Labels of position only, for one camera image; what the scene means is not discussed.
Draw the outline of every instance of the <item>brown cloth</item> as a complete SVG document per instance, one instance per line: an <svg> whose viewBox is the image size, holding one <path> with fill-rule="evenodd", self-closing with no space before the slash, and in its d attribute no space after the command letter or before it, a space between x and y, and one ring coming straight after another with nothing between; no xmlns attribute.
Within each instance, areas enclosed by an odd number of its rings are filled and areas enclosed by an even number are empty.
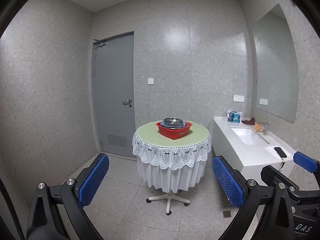
<svg viewBox="0 0 320 240"><path fill-rule="evenodd" d="M254 117L251 118L250 120L242 120L241 122L244 123L244 124L248 124L248 125L254 125L255 124Z"/></svg>

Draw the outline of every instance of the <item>floor tile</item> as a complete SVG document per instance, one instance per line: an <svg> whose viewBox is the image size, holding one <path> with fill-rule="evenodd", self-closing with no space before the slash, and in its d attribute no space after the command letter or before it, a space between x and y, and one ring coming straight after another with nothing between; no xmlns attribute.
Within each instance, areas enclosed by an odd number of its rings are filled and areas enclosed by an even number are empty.
<svg viewBox="0 0 320 240"><path fill-rule="evenodd" d="M79 237L70 222L70 219L67 215L67 212L66 212L66 209L64 208L64 205L58 204L58 208L59 208L59 212L60 212L61 218L63 220L64 226L70 236L70 239L79 240Z"/></svg>
<svg viewBox="0 0 320 240"><path fill-rule="evenodd" d="M121 158L117 158L117 157L113 157L113 156L109 156L109 155L108 155L108 158L109 158L109 170L108 170L108 173L109 173L116 166L117 162L119 160L122 160L122 159Z"/></svg>
<svg viewBox="0 0 320 240"><path fill-rule="evenodd" d="M122 220L90 205L84 207L84 211L102 238L111 240Z"/></svg>
<svg viewBox="0 0 320 240"><path fill-rule="evenodd" d="M223 192L223 189L213 173L212 168L206 168L200 182L196 183L194 187L189 187L188 192L213 193Z"/></svg>
<svg viewBox="0 0 320 240"><path fill-rule="evenodd" d="M249 226L249 229L248 229L247 233L244 235L243 240L250 240L250 239L251 239L254 231L255 231L256 228L257 228L257 225L258 225L257 221L258 221L257 219L253 219L253 220L252 220L252 223L251 223L251 225Z"/></svg>
<svg viewBox="0 0 320 240"><path fill-rule="evenodd" d="M182 207L182 232L224 231L235 215L224 193L183 192L181 196L190 200L189 206ZM233 217L223 218L224 210L231 210Z"/></svg>
<svg viewBox="0 0 320 240"><path fill-rule="evenodd" d="M218 240L223 232L179 232L178 240Z"/></svg>
<svg viewBox="0 0 320 240"><path fill-rule="evenodd" d="M150 228L122 220L112 240L176 240L177 231Z"/></svg>
<svg viewBox="0 0 320 240"><path fill-rule="evenodd" d="M159 189L140 187L124 216L124 220L147 227L178 231L182 202L172 200L170 206L172 214L169 216L165 213L166 199L152 201L151 203L146 202L148 197L162 194L164 193Z"/></svg>
<svg viewBox="0 0 320 240"><path fill-rule="evenodd" d="M140 185L142 182L142 178L139 178L137 162L121 158L107 173L107 176L136 185Z"/></svg>
<svg viewBox="0 0 320 240"><path fill-rule="evenodd" d="M140 185L143 186L143 187L149 187L147 181L142 181Z"/></svg>
<svg viewBox="0 0 320 240"><path fill-rule="evenodd" d="M109 215L123 218L139 186L105 177L91 205Z"/></svg>

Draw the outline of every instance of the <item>door vent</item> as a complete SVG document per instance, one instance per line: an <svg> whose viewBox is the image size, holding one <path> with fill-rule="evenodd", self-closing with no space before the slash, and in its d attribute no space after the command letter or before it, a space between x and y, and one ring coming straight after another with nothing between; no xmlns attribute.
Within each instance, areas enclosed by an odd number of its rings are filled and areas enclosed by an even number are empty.
<svg viewBox="0 0 320 240"><path fill-rule="evenodd" d="M109 145L128 147L127 138L124 136L110 135L108 134Z"/></svg>

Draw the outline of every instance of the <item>floor drain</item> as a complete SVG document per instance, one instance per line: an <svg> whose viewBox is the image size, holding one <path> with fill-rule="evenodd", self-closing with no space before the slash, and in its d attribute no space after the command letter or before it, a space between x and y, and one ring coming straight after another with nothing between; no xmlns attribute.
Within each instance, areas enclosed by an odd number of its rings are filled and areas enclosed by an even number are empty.
<svg viewBox="0 0 320 240"><path fill-rule="evenodd" d="M222 214L223 214L223 218L231 218L230 210L222 211Z"/></svg>

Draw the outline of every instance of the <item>red plastic basin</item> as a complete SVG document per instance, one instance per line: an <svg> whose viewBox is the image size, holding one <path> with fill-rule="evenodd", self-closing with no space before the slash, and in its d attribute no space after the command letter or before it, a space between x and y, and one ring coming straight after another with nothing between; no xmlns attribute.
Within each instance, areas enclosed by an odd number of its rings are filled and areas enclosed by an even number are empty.
<svg viewBox="0 0 320 240"><path fill-rule="evenodd" d="M183 136L186 136L189 133L190 127L192 126L192 123L186 122L186 124L187 125L185 127L181 128L181 129L176 129L176 130L168 129L168 128L161 126L161 122L157 122L156 126L158 126L159 133L161 135L166 136L172 140L176 140L176 139L179 139Z"/></svg>

